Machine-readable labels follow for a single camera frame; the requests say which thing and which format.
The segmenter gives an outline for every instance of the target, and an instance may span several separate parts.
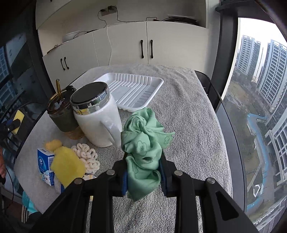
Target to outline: yellow sponge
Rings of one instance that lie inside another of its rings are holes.
[[[49,141],[45,144],[45,148],[48,151],[54,151],[54,150],[60,148],[61,146],[63,146],[63,143],[58,139],[54,139],[54,140]]]
[[[20,110],[17,110],[16,115],[14,116],[14,119],[13,119],[13,120],[19,119],[20,122],[22,123],[23,118],[24,118],[24,114],[23,114],[22,112],[20,112]],[[20,127],[14,129],[14,130],[12,131],[12,134],[14,134],[14,135],[17,134],[19,128],[20,128]]]
[[[62,146],[56,149],[54,154],[51,169],[65,188],[74,179],[83,177],[86,171],[85,165],[72,149]]]

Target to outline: white cable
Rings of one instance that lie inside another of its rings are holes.
[[[110,43],[110,59],[112,58],[112,44]]]

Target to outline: cabinet door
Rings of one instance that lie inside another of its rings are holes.
[[[65,68],[65,63],[63,59],[63,54],[61,48],[58,47],[43,57],[43,61],[50,77],[50,80],[53,84],[53,87],[56,88],[56,79],[60,80],[61,87],[66,87],[69,83],[66,80],[67,69]]]
[[[93,37],[99,61],[99,66],[108,66],[111,55],[111,46],[106,28],[93,31]]]
[[[37,0],[36,29],[38,29],[52,14],[71,0]]]
[[[148,64],[146,22],[108,26],[107,33],[112,48],[110,65]]]
[[[208,51],[206,28],[175,22],[147,22],[147,35],[149,64],[180,66],[205,72]]]
[[[72,39],[61,45],[64,66],[69,75],[69,83],[87,70],[98,67],[97,53],[92,33]]]

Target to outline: microfiber towel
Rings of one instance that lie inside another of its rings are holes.
[[[150,108],[135,111],[121,133],[122,150],[127,152],[128,196],[138,201],[157,188],[161,176],[157,170],[162,149],[173,139]]]

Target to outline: white jar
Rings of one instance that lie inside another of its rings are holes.
[[[121,146],[122,123],[106,83],[81,87],[71,95],[70,102],[76,121],[91,143],[98,147]]]

